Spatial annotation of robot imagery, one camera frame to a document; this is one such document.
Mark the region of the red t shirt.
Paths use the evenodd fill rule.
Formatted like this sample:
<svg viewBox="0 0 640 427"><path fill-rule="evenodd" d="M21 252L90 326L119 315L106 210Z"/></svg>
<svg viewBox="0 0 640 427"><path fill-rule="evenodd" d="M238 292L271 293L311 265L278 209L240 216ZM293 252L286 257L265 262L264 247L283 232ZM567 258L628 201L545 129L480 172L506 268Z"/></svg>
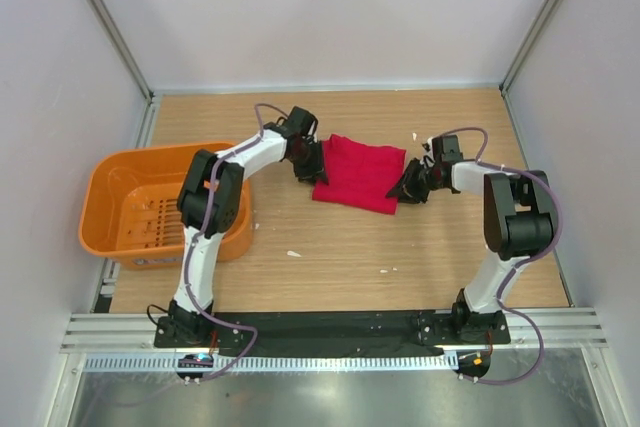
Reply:
<svg viewBox="0 0 640 427"><path fill-rule="evenodd" d="M314 201L394 215L398 200L387 197L405 168L406 151L372 146L337 134L321 142L328 182L318 181Z"/></svg>

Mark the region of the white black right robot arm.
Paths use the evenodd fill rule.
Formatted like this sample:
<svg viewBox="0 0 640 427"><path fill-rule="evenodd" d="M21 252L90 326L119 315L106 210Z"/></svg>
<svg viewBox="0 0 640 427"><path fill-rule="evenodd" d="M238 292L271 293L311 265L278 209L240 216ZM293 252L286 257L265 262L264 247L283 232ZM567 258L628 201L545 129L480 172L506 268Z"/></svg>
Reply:
<svg viewBox="0 0 640 427"><path fill-rule="evenodd" d="M448 313L423 312L418 339L424 345L510 342L504 299L526 266L546 256L561 232L557 200L542 171L488 164L465 158L459 132L428 139L421 158L412 159L387 195L422 204L430 193L473 193L483 200L487 249L473 280L462 288Z"/></svg>

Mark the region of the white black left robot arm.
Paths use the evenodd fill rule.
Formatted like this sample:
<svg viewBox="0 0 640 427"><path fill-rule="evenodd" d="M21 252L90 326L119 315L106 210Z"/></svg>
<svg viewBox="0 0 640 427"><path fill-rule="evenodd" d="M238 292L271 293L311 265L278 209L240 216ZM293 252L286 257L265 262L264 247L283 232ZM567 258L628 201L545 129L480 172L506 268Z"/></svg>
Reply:
<svg viewBox="0 0 640 427"><path fill-rule="evenodd" d="M316 116L294 106L278 120L258 125L249 139L216 152L199 150L191 161L177 200L185 241L181 277L165 315L156 321L156 347L203 347L218 326L228 325L213 316L213 280L246 180L287 160L299 181L328 182Z"/></svg>

